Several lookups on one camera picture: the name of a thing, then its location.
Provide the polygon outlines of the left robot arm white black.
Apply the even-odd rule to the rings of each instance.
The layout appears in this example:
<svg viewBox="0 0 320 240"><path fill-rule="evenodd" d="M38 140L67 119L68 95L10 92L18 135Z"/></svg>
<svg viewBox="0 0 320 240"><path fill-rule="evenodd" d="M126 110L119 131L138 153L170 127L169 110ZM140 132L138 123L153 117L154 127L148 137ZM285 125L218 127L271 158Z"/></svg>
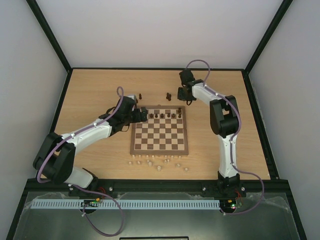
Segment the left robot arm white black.
<svg viewBox="0 0 320 240"><path fill-rule="evenodd" d="M33 162L39 183L69 184L88 188L95 176L90 171L74 166L75 156L102 139L121 132L123 127L147 120L145 107L137 107L135 95L122 96L117 105L109 108L92 123L65 134L49 133Z"/></svg>

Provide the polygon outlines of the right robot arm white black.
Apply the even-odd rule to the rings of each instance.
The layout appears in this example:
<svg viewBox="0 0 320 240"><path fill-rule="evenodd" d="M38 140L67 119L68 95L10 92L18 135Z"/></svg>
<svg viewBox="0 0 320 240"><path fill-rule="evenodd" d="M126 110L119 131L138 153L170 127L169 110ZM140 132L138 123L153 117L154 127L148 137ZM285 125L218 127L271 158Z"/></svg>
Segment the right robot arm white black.
<svg viewBox="0 0 320 240"><path fill-rule="evenodd" d="M216 188L221 195L229 196L240 185L236 145L242 122L236 98L216 92L201 79L196 80L190 69L181 71L179 77L179 100L188 104L201 100L209 106L210 127L219 140L220 162Z"/></svg>

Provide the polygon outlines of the wooden chess board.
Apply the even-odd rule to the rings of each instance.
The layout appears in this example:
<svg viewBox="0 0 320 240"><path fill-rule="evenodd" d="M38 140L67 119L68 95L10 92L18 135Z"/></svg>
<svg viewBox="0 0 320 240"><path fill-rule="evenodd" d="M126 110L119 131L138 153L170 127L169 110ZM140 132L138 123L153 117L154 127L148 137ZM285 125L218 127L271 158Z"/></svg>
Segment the wooden chess board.
<svg viewBox="0 0 320 240"><path fill-rule="evenodd" d="M189 143L186 108L182 105L151 105L145 108L147 121L131 125L130 154L187 156Z"/></svg>

